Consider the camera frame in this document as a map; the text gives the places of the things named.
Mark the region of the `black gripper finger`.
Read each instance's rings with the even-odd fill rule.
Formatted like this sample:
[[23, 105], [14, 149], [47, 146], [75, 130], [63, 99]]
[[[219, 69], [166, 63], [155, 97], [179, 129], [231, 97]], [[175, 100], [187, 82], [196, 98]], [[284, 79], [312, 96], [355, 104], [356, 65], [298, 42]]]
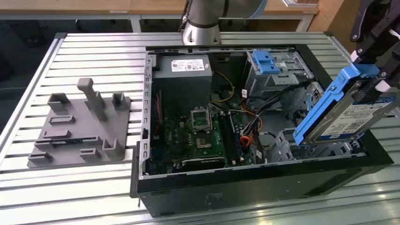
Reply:
[[351, 61], [374, 63], [400, 41], [400, 2], [360, 1], [350, 38], [356, 43]]
[[400, 34], [394, 31], [383, 32], [378, 37], [372, 32], [364, 35], [366, 50], [363, 59], [379, 68], [376, 77], [368, 82], [363, 91], [384, 93], [400, 87]]

